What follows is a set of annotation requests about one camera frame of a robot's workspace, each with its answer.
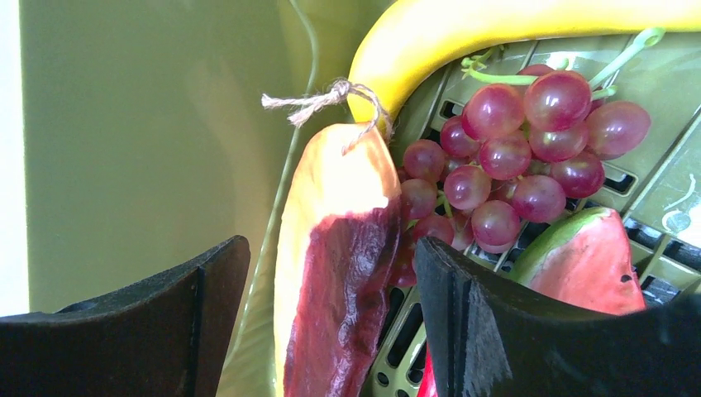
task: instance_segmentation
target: yellow banana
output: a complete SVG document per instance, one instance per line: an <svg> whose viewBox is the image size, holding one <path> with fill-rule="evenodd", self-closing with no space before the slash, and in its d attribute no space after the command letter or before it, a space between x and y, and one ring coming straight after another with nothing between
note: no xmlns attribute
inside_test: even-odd
<svg viewBox="0 0 701 397"><path fill-rule="evenodd" d="M349 80L372 89L394 120L425 78L477 50L551 37L633 34L647 27L701 31L701 1L398 0L360 44ZM350 96L348 104L356 122L373 118L373 105L363 98Z"/></svg>

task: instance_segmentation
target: black object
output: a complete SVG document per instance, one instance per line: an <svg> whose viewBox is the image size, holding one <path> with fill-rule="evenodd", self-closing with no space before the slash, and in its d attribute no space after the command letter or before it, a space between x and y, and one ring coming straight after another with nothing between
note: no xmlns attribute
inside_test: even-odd
<svg viewBox="0 0 701 397"><path fill-rule="evenodd" d="M58 313L0 318L0 396L214 396L249 264L236 236Z"/></svg>
<svg viewBox="0 0 701 397"><path fill-rule="evenodd" d="M440 397L701 395L701 295L614 317L506 280L435 237L414 263Z"/></svg>

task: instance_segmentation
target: red grape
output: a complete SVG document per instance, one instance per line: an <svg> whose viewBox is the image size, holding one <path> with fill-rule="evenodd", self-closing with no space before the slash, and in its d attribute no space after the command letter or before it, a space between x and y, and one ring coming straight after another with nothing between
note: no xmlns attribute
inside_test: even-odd
<svg viewBox="0 0 701 397"><path fill-rule="evenodd" d="M544 132L532 128L528 135L533 154L549 162L565 161L578 155L587 146L588 139L589 129L584 122L559 132Z"/></svg>
<svg viewBox="0 0 701 397"><path fill-rule="evenodd" d="M517 180L494 180L492 181L492 194L489 195L490 200L504 201L511 204L513 199L513 191L516 189Z"/></svg>
<svg viewBox="0 0 701 397"><path fill-rule="evenodd" d="M571 70L542 75L523 95L526 119L542 131L564 131L582 122L591 107L587 80Z"/></svg>
<svg viewBox="0 0 701 397"><path fill-rule="evenodd" d="M551 164L550 177L562 186L567 197L573 199L584 199L595 194L606 180L603 163L587 151L582 151L569 160Z"/></svg>
<svg viewBox="0 0 701 397"><path fill-rule="evenodd" d="M420 219L413 228L412 239L417 242L421 237L436 237L447 244L453 242L455 232L451 221L436 213Z"/></svg>
<svg viewBox="0 0 701 397"><path fill-rule="evenodd" d="M484 171L473 165L463 165L448 174L443 192L453 207L466 210L484 203L491 186L491 179Z"/></svg>
<svg viewBox="0 0 701 397"><path fill-rule="evenodd" d="M527 221L551 222L565 211L565 191L554 179L545 175L527 176L513 191L513 209Z"/></svg>
<svg viewBox="0 0 701 397"><path fill-rule="evenodd" d="M474 93L462 117L467 117L478 141L505 136L516 131L525 120L523 99L511 85L488 84Z"/></svg>
<svg viewBox="0 0 701 397"><path fill-rule="evenodd" d="M438 190L424 179L402 182L402 218L405 221L424 218L436 209Z"/></svg>
<svg viewBox="0 0 701 397"><path fill-rule="evenodd" d="M448 156L446 159L446 166L443 167L443 173L441 174L441 182L445 182L448 175L451 174L456 168L462 165L468 165L470 159L467 157L453 157Z"/></svg>
<svg viewBox="0 0 701 397"><path fill-rule="evenodd" d="M650 114L628 101L606 103L586 120L589 147L597 154L619 156L635 149L650 131Z"/></svg>
<svg viewBox="0 0 701 397"><path fill-rule="evenodd" d="M404 151L403 166L412 178L436 183L446 165L446 153L441 146L428 139L413 142Z"/></svg>
<svg viewBox="0 0 701 397"><path fill-rule="evenodd" d="M531 163L531 147L521 130L488 139L479 149L479 164L494 179L519 176Z"/></svg>
<svg viewBox="0 0 701 397"><path fill-rule="evenodd" d="M449 118L441 129L441 147L448 155L470 157L479 150L479 142L465 134L460 116Z"/></svg>
<svg viewBox="0 0 701 397"><path fill-rule="evenodd" d="M520 229L516 210L503 201L488 201L472 212L474 238L490 246L512 242Z"/></svg>
<svg viewBox="0 0 701 397"><path fill-rule="evenodd" d="M488 252L490 254L503 254L516 243L516 240L507 242L506 244L502 244L500 246L490 246L489 244L482 242L479 238L475 238L474 242L476 242L479 248L481 248L484 252Z"/></svg>
<svg viewBox="0 0 701 397"><path fill-rule="evenodd" d="M470 219L463 213L453 213L451 224L453 225L453 231L455 232L451 246L458 251L464 251L468 246L470 246L470 244L472 244L472 241L474 240L474 234L472 233L472 227L470 226Z"/></svg>

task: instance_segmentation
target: green stem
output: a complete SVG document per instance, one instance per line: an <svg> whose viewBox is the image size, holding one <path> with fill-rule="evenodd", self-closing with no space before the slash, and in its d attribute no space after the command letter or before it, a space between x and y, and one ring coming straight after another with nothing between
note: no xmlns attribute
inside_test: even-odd
<svg viewBox="0 0 701 397"><path fill-rule="evenodd" d="M418 222L418 219L414 219L413 221L409 221L409 223L407 223L407 228L404 231L407 231L407 230L411 229L412 227L416 226L417 222Z"/></svg>
<svg viewBox="0 0 701 397"><path fill-rule="evenodd" d="M443 209L446 210L446 215L449 218L453 218L453 210L451 208L451 204L448 203L448 198L442 190L438 190L438 200L436 201L436 207L438 207L439 205L443 206Z"/></svg>
<svg viewBox="0 0 701 397"><path fill-rule="evenodd" d="M589 87L597 88L605 79L616 73L626 62L637 55L645 48L652 47L662 40L665 35L665 29L662 27L650 27L641 31L623 52L616 57L610 64L606 65L597 75L589 81Z"/></svg>
<svg viewBox="0 0 701 397"><path fill-rule="evenodd" d="M611 97L615 95L617 91L618 87L615 85L608 86L607 88L598 89L592 92L592 101Z"/></svg>
<svg viewBox="0 0 701 397"><path fill-rule="evenodd" d="M559 65L556 67L552 68L555 70L567 70L567 68L570 66L570 60L567 58L563 58L562 61L560 62Z"/></svg>
<svg viewBox="0 0 701 397"><path fill-rule="evenodd" d="M453 208L451 208L451 204L448 203L448 198L444 195L443 196L443 209L446 210L446 215L452 219L453 218Z"/></svg>
<svg viewBox="0 0 701 397"><path fill-rule="evenodd" d="M462 65L463 67L462 71L463 73L465 73L462 76L462 78L464 79L467 76L471 76L473 79L481 81L482 83L501 83L509 85L531 85L534 81L536 81L536 76L497 75L478 72L477 67L484 67L484 62L488 60L490 56L492 56L495 48L496 47L492 47L489 50L487 50L487 52L485 52L484 54L476 56L474 58L464 58L460 62L460 65Z"/></svg>

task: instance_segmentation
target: string knot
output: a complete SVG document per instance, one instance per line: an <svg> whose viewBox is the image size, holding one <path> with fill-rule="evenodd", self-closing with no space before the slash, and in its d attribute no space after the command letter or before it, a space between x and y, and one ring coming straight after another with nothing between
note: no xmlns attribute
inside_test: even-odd
<svg viewBox="0 0 701 397"><path fill-rule="evenodd" d="M373 119L370 121L367 128L353 140L351 145L356 143L364 134L377 126L381 117L384 118L384 122L387 127L386 137L387 139L391 138L393 135L392 120L389 117L389 113L387 113L387 111L382 107L377 95L363 84L353 84L347 79L338 79L334 82L328 92L320 93L308 98L271 98L268 95L263 94L263 97L260 99L260 103L263 105L263 108L266 109L281 108L288 105L299 107L296 112L293 112L288 116L288 120L292 123L292 125L300 128L315 112L322 110L326 106L341 103L351 94L364 98L374 106Z"/></svg>

